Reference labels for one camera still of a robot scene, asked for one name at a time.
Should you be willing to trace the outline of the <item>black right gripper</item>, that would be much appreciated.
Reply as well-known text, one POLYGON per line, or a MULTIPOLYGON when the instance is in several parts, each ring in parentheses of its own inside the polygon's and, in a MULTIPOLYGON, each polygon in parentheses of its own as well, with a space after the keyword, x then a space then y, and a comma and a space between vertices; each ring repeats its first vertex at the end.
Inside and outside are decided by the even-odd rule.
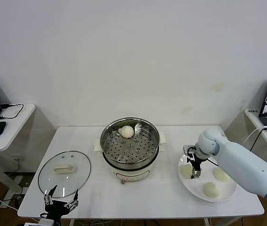
POLYGON ((199 159, 195 153, 189 154, 189 161, 191 162, 193 169, 194 169, 194 175, 191 176, 191 179, 197 179, 201 175, 201 163, 202 159, 199 159))

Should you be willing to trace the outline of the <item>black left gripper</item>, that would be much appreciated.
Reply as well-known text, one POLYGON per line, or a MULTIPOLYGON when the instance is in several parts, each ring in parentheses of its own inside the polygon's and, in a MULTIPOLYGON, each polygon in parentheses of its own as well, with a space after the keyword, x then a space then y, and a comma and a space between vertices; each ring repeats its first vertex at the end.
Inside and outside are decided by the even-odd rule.
POLYGON ((69 208, 76 208, 78 206, 78 190, 76 190, 73 200, 66 203, 62 201, 52 200, 52 196, 57 188, 55 185, 47 194, 44 194, 43 200, 45 204, 46 218, 51 220, 60 220, 62 216, 70 213, 69 208))

